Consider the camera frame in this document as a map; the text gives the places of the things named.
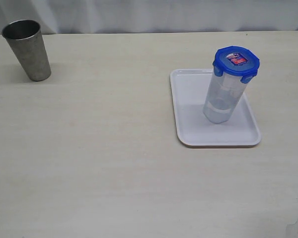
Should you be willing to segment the white rectangular tray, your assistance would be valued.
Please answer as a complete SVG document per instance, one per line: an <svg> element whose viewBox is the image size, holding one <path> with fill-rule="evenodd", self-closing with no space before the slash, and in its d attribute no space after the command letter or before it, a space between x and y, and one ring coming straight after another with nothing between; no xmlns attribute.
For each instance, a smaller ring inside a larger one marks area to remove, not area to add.
<svg viewBox="0 0 298 238"><path fill-rule="evenodd" d="M242 95L230 119L213 123L231 111L222 99L206 100L212 69L176 69L170 74L176 133L179 141L191 148L254 147L261 141L257 122L248 99Z"/></svg>

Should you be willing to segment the stainless steel cup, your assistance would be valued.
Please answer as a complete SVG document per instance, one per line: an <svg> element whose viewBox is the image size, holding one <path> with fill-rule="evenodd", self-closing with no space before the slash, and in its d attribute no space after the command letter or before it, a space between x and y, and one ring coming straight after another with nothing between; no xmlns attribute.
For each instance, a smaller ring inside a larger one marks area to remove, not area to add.
<svg viewBox="0 0 298 238"><path fill-rule="evenodd" d="M44 81L51 75L41 26L35 20L23 19L6 25L1 32L23 70L32 81Z"/></svg>

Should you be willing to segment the blue plastic lid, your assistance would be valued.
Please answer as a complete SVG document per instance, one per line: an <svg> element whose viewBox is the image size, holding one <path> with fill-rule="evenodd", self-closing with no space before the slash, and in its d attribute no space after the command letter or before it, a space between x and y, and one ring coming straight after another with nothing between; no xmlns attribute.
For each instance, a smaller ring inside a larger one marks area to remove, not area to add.
<svg viewBox="0 0 298 238"><path fill-rule="evenodd" d="M213 61L215 76L221 77L226 73L241 77L243 84L249 83L257 75L259 67L259 58L250 50L238 46L218 49Z"/></svg>

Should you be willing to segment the clear plastic container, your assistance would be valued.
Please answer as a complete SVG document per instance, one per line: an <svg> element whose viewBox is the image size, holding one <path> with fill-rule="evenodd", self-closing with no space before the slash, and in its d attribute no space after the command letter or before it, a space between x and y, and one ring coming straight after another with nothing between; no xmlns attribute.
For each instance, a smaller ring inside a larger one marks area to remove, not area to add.
<svg viewBox="0 0 298 238"><path fill-rule="evenodd" d="M203 113L215 124L228 121L236 108L247 84L240 82L241 77L224 73L217 77L212 74Z"/></svg>

